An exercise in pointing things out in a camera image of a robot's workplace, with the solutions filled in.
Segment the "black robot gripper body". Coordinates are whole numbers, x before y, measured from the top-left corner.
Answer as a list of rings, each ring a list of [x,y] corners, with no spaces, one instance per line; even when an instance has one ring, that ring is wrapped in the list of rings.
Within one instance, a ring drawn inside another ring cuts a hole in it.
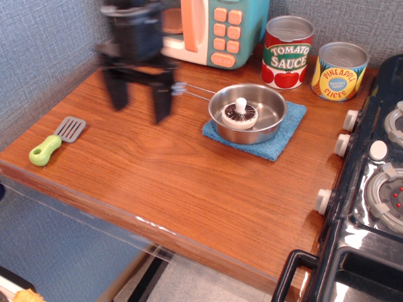
[[[96,49],[108,87],[123,87],[128,82],[174,84],[177,65],[162,54],[165,8],[162,1],[107,1],[101,6],[111,41]]]

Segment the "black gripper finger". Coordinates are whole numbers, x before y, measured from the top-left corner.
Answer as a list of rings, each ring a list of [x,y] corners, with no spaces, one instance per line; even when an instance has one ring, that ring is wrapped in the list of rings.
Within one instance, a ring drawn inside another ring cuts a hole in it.
[[[126,80],[113,69],[102,69],[102,74],[113,107],[118,111],[123,109],[128,104]]]
[[[160,123],[171,114],[172,90],[170,85],[156,84],[152,87],[152,98],[156,123]]]

